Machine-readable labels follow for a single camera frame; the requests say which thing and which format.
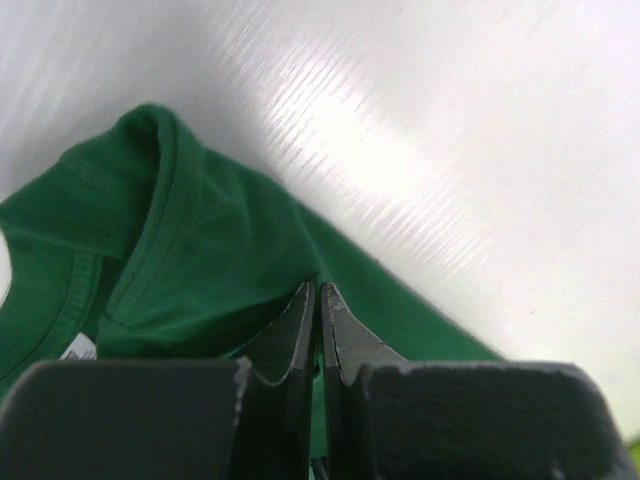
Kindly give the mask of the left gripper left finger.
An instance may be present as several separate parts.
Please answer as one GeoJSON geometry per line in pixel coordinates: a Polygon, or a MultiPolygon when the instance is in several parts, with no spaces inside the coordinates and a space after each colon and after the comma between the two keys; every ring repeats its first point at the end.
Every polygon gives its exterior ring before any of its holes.
{"type": "Polygon", "coordinates": [[[229,359],[60,360],[1,406],[5,479],[305,479],[316,288],[229,359]]]}

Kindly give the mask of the dark green t-shirt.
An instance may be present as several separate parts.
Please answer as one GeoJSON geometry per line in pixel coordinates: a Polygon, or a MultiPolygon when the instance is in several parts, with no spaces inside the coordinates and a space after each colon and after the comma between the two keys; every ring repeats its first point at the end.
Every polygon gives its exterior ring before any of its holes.
{"type": "Polygon", "coordinates": [[[306,280],[411,360],[493,360],[271,179],[143,105],[1,205],[1,387],[89,339],[101,359],[237,351],[306,280]]]}

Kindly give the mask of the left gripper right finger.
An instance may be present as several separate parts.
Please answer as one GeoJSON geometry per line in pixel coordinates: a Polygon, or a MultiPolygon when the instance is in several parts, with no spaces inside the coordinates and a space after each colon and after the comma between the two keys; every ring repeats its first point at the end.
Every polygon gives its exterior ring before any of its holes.
{"type": "Polygon", "coordinates": [[[413,362],[322,289],[326,479],[635,479],[600,390],[549,362],[413,362]]]}

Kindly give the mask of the lime green plastic tray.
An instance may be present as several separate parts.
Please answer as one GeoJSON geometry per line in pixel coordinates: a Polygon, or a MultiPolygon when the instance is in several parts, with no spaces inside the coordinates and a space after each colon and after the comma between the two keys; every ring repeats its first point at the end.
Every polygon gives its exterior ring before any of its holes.
{"type": "Polygon", "coordinates": [[[628,463],[632,466],[637,474],[640,473],[640,438],[633,437],[626,445],[628,453],[628,463]]]}

